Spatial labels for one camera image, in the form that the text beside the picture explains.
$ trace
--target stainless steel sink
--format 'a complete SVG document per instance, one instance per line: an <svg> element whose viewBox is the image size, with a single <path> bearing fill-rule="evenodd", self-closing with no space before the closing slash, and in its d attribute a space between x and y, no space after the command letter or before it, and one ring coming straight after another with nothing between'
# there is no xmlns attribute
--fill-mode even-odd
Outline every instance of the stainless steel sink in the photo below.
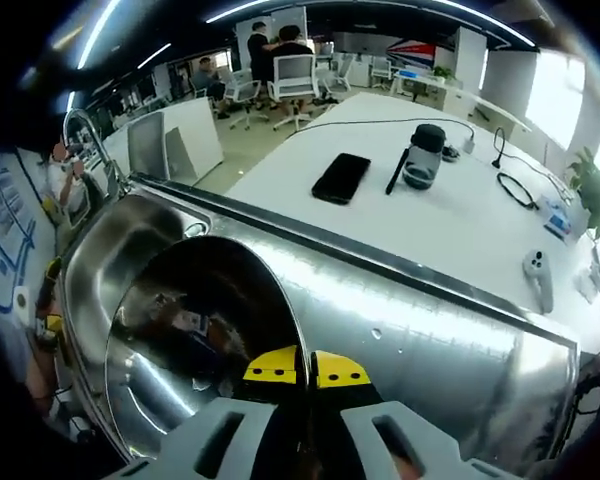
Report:
<svg viewBox="0 0 600 480"><path fill-rule="evenodd" d="M113 317L152 258L206 233L239 243L266 264L289 300L305 351L333 352L364 365L385 400L402 402L452 435L463 458L524 474L550 454L577 376L578 348L568 333L502 301L488 304L493 299L436 272L423 276L424 267L405 259L373 256L328 236L319 242L315 232L283 217L195 191L175 194L169 185L140 177L132 178L132 188L82 233L61 281L76 359L74 390L124 458L141 454L134 446L155 452L163 433L143 413L164 409L152 395L145 398L151 408L112 407L102 395ZM201 257L211 265L217 256ZM124 360L121 366L117 378L124 386L131 367ZM149 390L159 396L164 386ZM121 412L132 422L123 429L116 428ZM166 431L173 424L162 426ZM150 444L133 441L151 429Z"/></svg>
<svg viewBox="0 0 600 480"><path fill-rule="evenodd" d="M131 194L105 209L79 242L64 273L64 308L91 394L103 392L112 318L133 279L155 255L209 226L203 215Z"/></svg>

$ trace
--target seated person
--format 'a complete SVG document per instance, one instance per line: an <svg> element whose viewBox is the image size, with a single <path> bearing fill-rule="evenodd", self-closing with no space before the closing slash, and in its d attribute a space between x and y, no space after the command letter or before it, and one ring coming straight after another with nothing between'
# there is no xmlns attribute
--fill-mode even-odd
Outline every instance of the seated person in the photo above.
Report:
<svg viewBox="0 0 600 480"><path fill-rule="evenodd" d="M229 118L227 101L224 99L225 85L218 80L218 74L213 71L209 57L200 60L200 68L193 74L192 82L196 90L206 89L207 97L211 97L216 101L218 120Z"/></svg>
<svg viewBox="0 0 600 480"><path fill-rule="evenodd" d="M81 212L88 205L83 175L84 164L74 160L61 142L57 143L49 159L47 179L56 201L70 216Z"/></svg>
<svg viewBox="0 0 600 480"><path fill-rule="evenodd" d="M300 43L301 34L300 28L297 25L287 25L280 29L278 34L280 44L271 51L271 55L275 57L287 57L289 55L313 55L313 52L306 45ZM298 101L298 110L301 112L304 108L304 100ZM282 103L282 111L285 115L290 115L289 107L286 103Z"/></svg>

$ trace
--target green leaves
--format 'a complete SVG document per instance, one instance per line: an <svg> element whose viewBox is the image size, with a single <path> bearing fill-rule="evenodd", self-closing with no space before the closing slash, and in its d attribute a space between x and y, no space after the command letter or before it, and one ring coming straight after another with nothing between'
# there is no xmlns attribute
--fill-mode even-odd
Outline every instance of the green leaves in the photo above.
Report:
<svg viewBox="0 0 600 480"><path fill-rule="evenodd" d="M447 67L441 67L439 65L433 68L433 75L442 78L455 78L453 75L453 70Z"/></svg>
<svg viewBox="0 0 600 480"><path fill-rule="evenodd" d="M587 147L576 155L580 161L568 167L574 172L569 186L580 194L582 206L589 210L591 215L588 228L595 229L597 240L600 238L600 170L595 165L591 150Z"/></svg>

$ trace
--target black phone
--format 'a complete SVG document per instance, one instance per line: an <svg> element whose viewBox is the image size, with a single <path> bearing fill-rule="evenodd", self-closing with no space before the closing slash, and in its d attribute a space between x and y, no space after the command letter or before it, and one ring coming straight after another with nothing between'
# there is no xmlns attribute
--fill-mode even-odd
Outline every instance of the black phone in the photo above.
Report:
<svg viewBox="0 0 600 480"><path fill-rule="evenodd" d="M341 153L311 189L311 194L325 202L347 205L356 193L371 160Z"/></svg>

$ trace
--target small white device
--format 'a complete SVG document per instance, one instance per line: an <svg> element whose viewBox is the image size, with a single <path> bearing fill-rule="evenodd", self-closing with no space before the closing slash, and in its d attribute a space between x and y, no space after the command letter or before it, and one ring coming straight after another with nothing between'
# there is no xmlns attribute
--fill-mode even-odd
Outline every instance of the small white device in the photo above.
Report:
<svg viewBox="0 0 600 480"><path fill-rule="evenodd" d="M540 250L530 251L524 257L522 270L527 280L538 289L542 313L551 312L553 310L553 282L547 255Z"/></svg>

